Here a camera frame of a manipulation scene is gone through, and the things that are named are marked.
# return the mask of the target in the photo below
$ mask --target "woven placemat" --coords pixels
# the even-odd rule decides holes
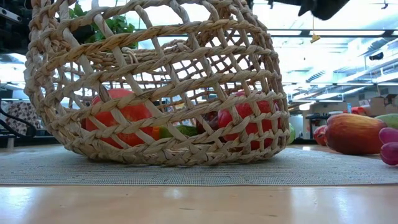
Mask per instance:
[[[398,184],[379,159],[285,149],[268,161],[196,167],[92,162],[62,147],[0,154],[3,185],[362,185]]]

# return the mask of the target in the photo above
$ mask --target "wicker basket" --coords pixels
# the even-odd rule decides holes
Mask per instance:
[[[31,43],[25,71],[25,93],[48,131],[66,149],[97,160],[192,166],[265,160],[285,148],[289,112],[278,54],[267,27],[245,1],[133,0],[125,6],[99,7],[98,0],[93,0],[93,8],[86,16],[69,19],[68,7],[73,3],[32,0]],[[186,3],[204,7],[210,18],[190,21],[184,9]],[[170,7],[183,23],[152,26],[145,9],[162,5]],[[113,34],[104,20],[129,11],[137,12],[147,29]],[[80,45],[72,32],[92,22],[100,27],[106,40]],[[186,35],[188,39],[160,46],[158,37],[170,35]],[[126,47],[143,40],[151,40],[155,49]],[[134,93],[112,99],[110,88],[126,88]],[[244,95],[237,96],[239,90]],[[101,100],[89,105],[94,96]],[[62,100],[67,100],[68,106],[62,106]],[[266,101],[270,112],[262,113],[255,103],[258,101]],[[236,105],[245,103],[253,113],[242,118]],[[121,112],[127,105],[143,104],[150,118],[131,121]],[[203,117],[220,110],[228,110],[233,122],[213,129]],[[99,122],[95,115],[104,111],[110,111],[118,122],[108,127]],[[83,128],[83,119],[93,122],[97,130]],[[264,120],[272,123],[272,128],[262,129]],[[205,132],[182,134],[175,124],[184,121],[202,124]],[[256,124],[257,133],[245,131],[249,123]],[[155,140],[140,129],[159,126],[166,127],[172,137]],[[130,146],[119,138],[120,134],[132,133],[144,143]],[[231,133],[239,137],[223,141],[223,136]],[[120,147],[101,138],[111,138]],[[272,144],[267,146],[264,141],[269,139]],[[256,141],[259,148],[252,149],[250,143]]]

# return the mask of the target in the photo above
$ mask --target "table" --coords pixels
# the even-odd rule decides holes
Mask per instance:
[[[328,150],[320,146],[291,147]],[[396,222],[397,208],[396,185],[0,187],[0,223],[7,224],[383,224]]]

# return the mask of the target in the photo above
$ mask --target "grape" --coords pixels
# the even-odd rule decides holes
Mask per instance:
[[[398,129],[383,128],[379,132],[379,139],[384,143],[398,142]]]
[[[383,145],[380,157],[388,165],[398,165],[398,142],[390,142]]]

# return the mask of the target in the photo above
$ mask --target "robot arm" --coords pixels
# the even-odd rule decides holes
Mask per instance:
[[[25,55],[30,40],[29,21],[32,19],[31,0],[0,0],[0,54]],[[94,35],[92,26],[79,27],[72,32],[79,43]]]
[[[349,0],[268,0],[271,8],[274,2],[300,6],[298,16],[304,15],[306,12],[311,13],[318,19],[328,20],[332,18]],[[249,7],[252,9],[253,0],[247,0]]]

